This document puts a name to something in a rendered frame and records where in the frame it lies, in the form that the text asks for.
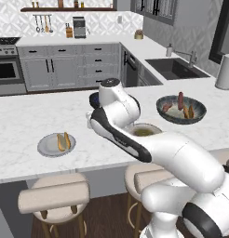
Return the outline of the hot dog bun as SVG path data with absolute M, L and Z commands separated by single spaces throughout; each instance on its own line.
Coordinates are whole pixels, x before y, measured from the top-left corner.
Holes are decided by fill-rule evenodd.
M 184 106 L 183 114 L 186 119 L 192 119 L 195 116 L 193 106 L 189 107 Z
M 61 152 L 64 152 L 71 148 L 71 141 L 69 139 L 67 132 L 65 132 L 64 135 L 58 134 L 57 140 L 58 140 L 58 148 Z

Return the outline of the dark blue patterned bowl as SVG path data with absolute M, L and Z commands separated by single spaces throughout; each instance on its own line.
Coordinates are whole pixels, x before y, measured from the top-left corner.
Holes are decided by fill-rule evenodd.
M 172 107 L 167 112 L 163 112 L 163 105 L 172 103 Z M 156 109 L 158 113 L 167 121 L 177 125 L 191 125 L 199 122 L 207 113 L 206 107 L 198 100 L 184 97 L 183 104 L 186 107 L 193 106 L 195 116 L 186 119 L 183 111 L 178 110 L 178 97 L 175 95 L 165 96 L 157 100 Z

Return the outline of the grey cupboard run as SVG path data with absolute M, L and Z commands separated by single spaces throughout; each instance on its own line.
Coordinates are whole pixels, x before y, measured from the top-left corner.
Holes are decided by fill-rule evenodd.
M 19 46 L 29 91 L 96 87 L 117 77 L 119 44 Z

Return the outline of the dark dishwasher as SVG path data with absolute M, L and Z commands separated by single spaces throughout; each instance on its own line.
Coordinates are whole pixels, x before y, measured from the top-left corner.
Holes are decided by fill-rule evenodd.
M 162 85 L 124 46 L 121 46 L 120 80 L 124 87 Z

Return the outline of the wooden knife block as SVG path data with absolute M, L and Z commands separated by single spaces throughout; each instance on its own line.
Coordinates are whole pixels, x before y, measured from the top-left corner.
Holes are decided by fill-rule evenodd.
M 67 38 L 73 38 L 73 29 L 72 27 L 69 25 L 69 23 L 65 23 L 66 26 L 66 37 Z

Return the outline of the silver coffee machine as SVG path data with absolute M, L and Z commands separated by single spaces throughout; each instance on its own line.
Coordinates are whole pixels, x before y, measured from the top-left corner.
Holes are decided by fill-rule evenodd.
M 74 37 L 76 39 L 86 37 L 86 21 L 84 17 L 73 17 Z

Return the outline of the steel oven with hob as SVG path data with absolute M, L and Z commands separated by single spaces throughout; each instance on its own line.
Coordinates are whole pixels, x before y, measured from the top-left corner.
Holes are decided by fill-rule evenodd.
M 0 37 L 0 96 L 26 93 L 16 43 L 19 37 Z

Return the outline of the dark sink basin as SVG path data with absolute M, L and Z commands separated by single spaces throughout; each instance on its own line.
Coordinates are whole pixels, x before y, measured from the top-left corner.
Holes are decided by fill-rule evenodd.
M 147 59 L 156 71 L 167 80 L 181 80 L 208 77 L 196 67 L 189 68 L 189 64 L 180 58 L 174 59 Z

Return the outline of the silver tap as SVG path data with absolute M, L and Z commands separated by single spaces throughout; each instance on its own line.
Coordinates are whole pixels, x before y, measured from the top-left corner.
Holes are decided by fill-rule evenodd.
M 197 56 L 196 56 L 196 51 L 191 51 L 190 53 L 187 53 L 187 52 L 181 52 L 179 50 L 174 50 L 175 53 L 180 53 L 180 54 L 183 54 L 183 55 L 186 55 L 186 56 L 189 56 L 190 59 L 189 59 L 189 63 L 188 63 L 188 67 L 189 68 L 193 68 L 195 63 L 196 63 L 196 60 L 197 60 Z

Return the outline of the white paper towel roll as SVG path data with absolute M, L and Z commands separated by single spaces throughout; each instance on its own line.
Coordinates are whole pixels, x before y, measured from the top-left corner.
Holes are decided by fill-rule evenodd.
M 222 57 L 215 86 L 221 90 L 229 90 L 229 54 Z

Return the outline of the rail with hanging tools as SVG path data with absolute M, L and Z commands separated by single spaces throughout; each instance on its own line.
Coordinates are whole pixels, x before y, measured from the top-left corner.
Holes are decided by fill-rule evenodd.
M 50 14 L 34 14 L 34 20 L 38 33 L 53 33 Z

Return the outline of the brown wall shelf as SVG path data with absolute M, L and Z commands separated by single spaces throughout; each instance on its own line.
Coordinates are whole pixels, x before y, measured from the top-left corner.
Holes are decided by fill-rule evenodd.
M 111 7 L 24 7 L 20 12 L 117 11 Z

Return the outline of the grey wall cupboards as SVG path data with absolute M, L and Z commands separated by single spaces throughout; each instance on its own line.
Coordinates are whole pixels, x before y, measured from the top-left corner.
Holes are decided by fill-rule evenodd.
M 144 17 L 173 26 L 178 4 L 179 0 L 130 0 L 130 9 Z

